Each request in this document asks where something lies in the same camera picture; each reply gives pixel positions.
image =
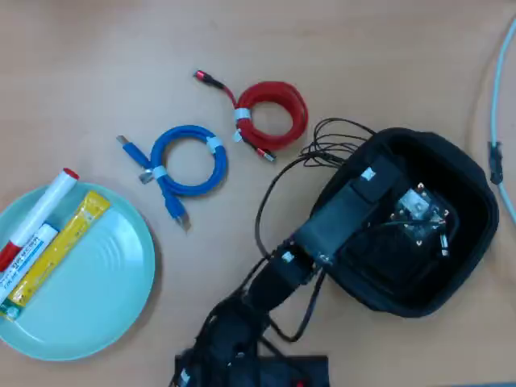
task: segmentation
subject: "coiled blue cable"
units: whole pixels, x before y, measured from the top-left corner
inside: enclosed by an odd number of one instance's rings
[[[215,158],[213,173],[207,181],[200,185],[179,184],[167,174],[166,169],[163,166],[164,153],[168,145],[177,139],[184,138],[198,139],[206,143]],[[154,176],[161,188],[161,193],[163,194],[164,204],[167,211],[185,229],[189,227],[189,217],[185,207],[178,197],[195,197],[207,194],[219,185],[226,175],[226,150],[218,137],[204,127],[183,125],[180,127],[173,127],[169,131],[166,131],[154,143],[151,150],[150,160],[138,147],[136,147],[136,145],[129,142],[124,136],[118,136],[117,140],[122,144],[123,150],[126,151],[126,153],[142,168],[146,169],[146,173],[142,175],[144,177],[140,177],[140,180],[150,181],[151,176]]]

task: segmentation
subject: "red marker cap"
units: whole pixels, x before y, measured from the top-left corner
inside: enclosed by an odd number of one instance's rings
[[[21,247],[18,247],[9,241],[9,243],[0,252],[0,272],[3,272],[10,265],[21,249]]]
[[[72,169],[63,168],[63,172],[66,173],[68,176],[73,177],[75,180],[79,180],[79,175],[77,175]]]

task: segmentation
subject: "blue cable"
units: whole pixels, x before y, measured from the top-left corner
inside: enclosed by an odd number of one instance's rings
[[[498,95],[500,93],[500,80],[501,70],[506,58],[507,49],[510,46],[510,42],[516,32],[516,19],[510,24],[507,35],[501,44],[500,53],[498,54],[496,72],[494,74],[494,85],[493,85],[493,99],[491,101],[491,143],[490,143],[490,154],[489,162],[491,167],[491,181],[498,186],[500,190],[501,200],[506,205],[506,209],[514,224],[516,224],[516,210],[514,209],[513,203],[510,200],[509,194],[502,182],[503,172],[501,169],[501,150],[500,143],[497,138],[497,113],[498,113]]]
[[[166,173],[166,169],[163,166],[164,153],[168,145],[177,139],[184,138],[198,139],[206,143],[215,158],[213,173],[207,181],[200,185],[179,184]],[[189,226],[188,214],[178,197],[195,197],[207,194],[219,185],[226,175],[226,150],[222,146],[218,137],[204,127],[183,125],[180,127],[173,127],[169,131],[166,131],[154,143],[151,150],[150,160],[138,147],[136,147],[136,145],[129,142],[124,136],[119,135],[117,140],[122,144],[123,150],[126,151],[126,153],[136,161],[136,163],[147,170],[147,175],[149,177],[152,174],[154,178],[156,178],[157,183],[161,188],[161,193],[163,194],[164,204],[167,211],[185,229]]]

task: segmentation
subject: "black case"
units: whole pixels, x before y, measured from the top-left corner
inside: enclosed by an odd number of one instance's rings
[[[482,168],[458,147],[434,133],[405,128],[380,131],[359,147],[321,192],[314,210],[351,178],[358,177],[379,152],[405,163],[412,181],[422,181],[456,210],[460,223],[450,242],[450,262],[426,277],[419,291],[395,297],[353,267],[340,265],[332,278],[373,310],[417,318],[441,307],[464,283],[489,246],[498,225],[498,206]]]

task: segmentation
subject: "plate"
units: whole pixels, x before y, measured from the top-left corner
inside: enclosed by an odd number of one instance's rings
[[[41,187],[0,214],[0,246],[43,194]],[[86,193],[111,208],[85,233],[15,322],[0,317],[0,338],[32,358],[76,360],[114,343],[138,318],[154,281],[151,234],[136,209],[100,185],[77,183],[48,218],[62,229]]]

